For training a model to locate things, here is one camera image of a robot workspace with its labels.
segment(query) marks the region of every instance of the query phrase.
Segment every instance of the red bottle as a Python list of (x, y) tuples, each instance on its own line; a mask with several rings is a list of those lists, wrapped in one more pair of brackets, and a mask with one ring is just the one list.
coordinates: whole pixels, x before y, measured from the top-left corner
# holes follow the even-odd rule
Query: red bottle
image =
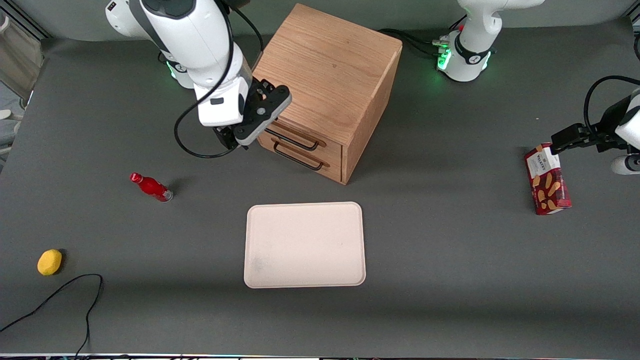
[(167, 202), (173, 198), (173, 192), (165, 185), (158, 183), (153, 177), (144, 177), (137, 172), (131, 174), (131, 181), (138, 184), (140, 190), (155, 197), (158, 201)]

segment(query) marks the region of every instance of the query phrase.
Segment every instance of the green led light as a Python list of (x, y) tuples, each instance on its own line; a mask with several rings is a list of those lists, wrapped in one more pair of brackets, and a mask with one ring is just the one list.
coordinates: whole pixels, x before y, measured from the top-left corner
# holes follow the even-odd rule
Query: green led light
[(173, 69), (171, 68), (171, 65), (169, 65), (169, 62), (166, 62), (166, 66), (169, 68), (169, 71), (171, 72), (171, 77), (175, 79), (175, 74), (173, 73)]
[(442, 55), (440, 55), (440, 58), (438, 59), (438, 67), (440, 68), (440, 70), (444, 70), (447, 68), (449, 59), (451, 59), (451, 50), (447, 49)]
[(486, 60), (484, 61), (484, 65), (482, 65), (482, 69), (486, 69), (486, 66), (489, 64), (489, 58), (491, 57), (491, 51), (486, 55)]

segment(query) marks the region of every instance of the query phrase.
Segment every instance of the wooden cabinet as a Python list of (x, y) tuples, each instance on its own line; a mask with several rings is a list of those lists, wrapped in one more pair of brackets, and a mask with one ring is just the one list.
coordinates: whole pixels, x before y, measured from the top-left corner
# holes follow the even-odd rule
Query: wooden cabinet
[(292, 103), (261, 146), (346, 184), (389, 100), (402, 42), (297, 4), (253, 75)]

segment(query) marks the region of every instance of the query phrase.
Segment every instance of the red snack box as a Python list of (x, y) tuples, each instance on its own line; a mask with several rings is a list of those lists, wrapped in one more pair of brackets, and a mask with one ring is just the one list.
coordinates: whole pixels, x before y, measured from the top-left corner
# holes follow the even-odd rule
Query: red snack box
[(571, 199), (560, 169), (560, 158), (551, 154), (551, 143), (543, 143), (525, 155), (536, 214), (551, 215), (571, 207)]

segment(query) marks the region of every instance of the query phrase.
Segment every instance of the yellow ball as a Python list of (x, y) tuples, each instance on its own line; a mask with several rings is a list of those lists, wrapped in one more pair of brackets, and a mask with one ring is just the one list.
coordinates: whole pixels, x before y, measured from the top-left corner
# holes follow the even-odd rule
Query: yellow ball
[(38, 260), (38, 272), (44, 276), (53, 275), (60, 269), (60, 264), (62, 264), (62, 253), (56, 249), (47, 250)]

